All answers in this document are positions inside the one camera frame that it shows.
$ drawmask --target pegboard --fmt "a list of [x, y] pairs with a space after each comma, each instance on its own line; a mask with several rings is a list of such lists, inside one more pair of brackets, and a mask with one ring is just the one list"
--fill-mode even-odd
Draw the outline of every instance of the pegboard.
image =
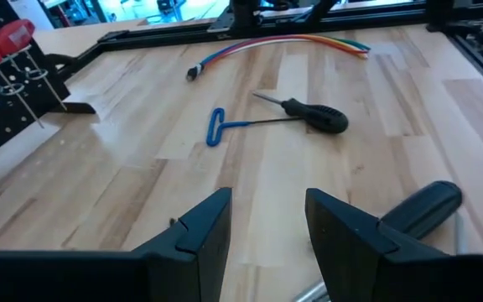
[[[0, 28], [14, 20], [18, 20], [18, 15], [7, 0], [0, 0]], [[70, 94], [65, 83], [57, 76], [55, 67], [47, 64], [44, 54], [34, 41], [31, 42], [28, 52], [38, 69], [26, 52], [20, 52], [14, 57], [15, 65], [10, 60], [0, 64], [0, 147], [34, 122], [18, 96], [27, 102], [37, 117], [41, 117], [59, 105], [45, 81], [51, 84], [61, 99], [64, 100]], [[40, 72], [46, 73], [46, 77], [39, 78]], [[2, 88], [8, 86], [2, 74], [17, 90]]]

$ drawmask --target blue t-handle hex key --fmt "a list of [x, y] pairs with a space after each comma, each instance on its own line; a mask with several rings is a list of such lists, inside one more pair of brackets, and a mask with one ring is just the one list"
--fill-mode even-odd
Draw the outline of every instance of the blue t-handle hex key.
[[[219, 126], [217, 127], [217, 133], [214, 137], [214, 131], [216, 130], [216, 121], [219, 118]], [[234, 127], [245, 127], [256, 123], [265, 122], [285, 122], [285, 121], [298, 121], [301, 117], [291, 118], [278, 118], [264, 121], [240, 121], [240, 122], [224, 122], [225, 121], [225, 109], [219, 107], [214, 109], [211, 113], [210, 126], [208, 126], [208, 135], [206, 136], [206, 144], [210, 147], [215, 147], [221, 142], [221, 136], [223, 135], [223, 129]]]

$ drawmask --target wooden workbench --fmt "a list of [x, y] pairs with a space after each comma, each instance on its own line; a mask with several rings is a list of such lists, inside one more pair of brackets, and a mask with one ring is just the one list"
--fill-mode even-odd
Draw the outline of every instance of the wooden workbench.
[[[45, 130], [32, 125], [0, 148], [0, 249], [129, 250], [229, 186], [222, 300], [288, 301], [319, 278], [306, 188], [380, 216], [422, 186], [452, 180], [465, 193], [470, 253], [483, 253], [482, 76], [422, 25], [328, 35], [370, 45], [369, 60], [271, 44], [188, 83], [188, 68], [233, 42], [104, 54], [67, 82], [70, 98], [90, 102], [98, 117], [49, 114]], [[284, 116], [253, 90], [336, 107], [350, 128], [339, 136], [301, 122], [235, 128], [208, 148], [214, 107], [229, 121]], [[426, 242], [452, 253], [452, 226]]]

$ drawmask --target blue handle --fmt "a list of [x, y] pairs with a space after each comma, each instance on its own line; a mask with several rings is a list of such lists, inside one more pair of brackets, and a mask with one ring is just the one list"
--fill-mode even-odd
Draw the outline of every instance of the blue handle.
[[[217, 127], [217, 134], [214, 138], [214, 130], [216, 129], [216, 120], [219, 117], [219, 126]], [[211, 113], [210, 125], [208, 126], [208, 135], [206, 136], [206, 144], [210, 147], [215, 147], [221, 142], [223, 129], [233, 127], [245, 127], [251, 125], [251, 122], [223, 122], [225, 120], [225, 109], [216, 108]]]

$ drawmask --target cable connector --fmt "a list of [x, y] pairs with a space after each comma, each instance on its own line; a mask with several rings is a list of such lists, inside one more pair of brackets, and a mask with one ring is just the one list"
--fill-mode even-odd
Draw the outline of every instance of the cable connector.
[[194, 81], [197, 78], [197, 76], [199, 76], [200, 73], [202, 73], [203, 69], [204, 69], [204, 66], [201, 63], [195, 65], [195, 67], [191, 67], [188, 70], [188, 73], [185, 76], [185, 79], [187, 81]]

